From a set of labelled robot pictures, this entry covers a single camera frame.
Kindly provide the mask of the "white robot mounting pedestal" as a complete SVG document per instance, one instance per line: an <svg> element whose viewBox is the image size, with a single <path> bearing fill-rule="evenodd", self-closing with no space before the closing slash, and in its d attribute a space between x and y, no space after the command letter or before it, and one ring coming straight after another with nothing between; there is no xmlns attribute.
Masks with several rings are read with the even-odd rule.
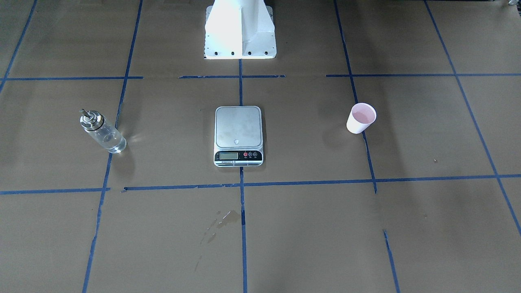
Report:
<svg viewBox="0 0 521 293"><path fill-rule="evenodd" d="M216 0L206 8L204 58L276 56L273 9L263 0Z"/></svg>

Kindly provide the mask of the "white digital kitchen scale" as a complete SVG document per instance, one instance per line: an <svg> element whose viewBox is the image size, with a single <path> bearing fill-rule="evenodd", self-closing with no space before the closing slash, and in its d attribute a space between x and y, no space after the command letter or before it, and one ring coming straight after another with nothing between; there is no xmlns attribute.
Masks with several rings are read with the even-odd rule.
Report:
<svg viewBox="0 0 521 293"><path fill-rule="evenodd" d="M264 163L262 111L257 106L221 106L215 111L213 162L216 167Z"/></svg>

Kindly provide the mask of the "pink paper cup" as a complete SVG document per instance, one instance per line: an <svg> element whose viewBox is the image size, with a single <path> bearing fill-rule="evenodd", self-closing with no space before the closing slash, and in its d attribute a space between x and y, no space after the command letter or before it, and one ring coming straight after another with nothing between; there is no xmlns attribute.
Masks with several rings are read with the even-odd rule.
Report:
<svg viewBox="0 0 521 293"><path fill-rule="evenodd" d="M355 104L346 121L346 128L353 134L365 131L377 118L376 110L367 103Z"/></svg>

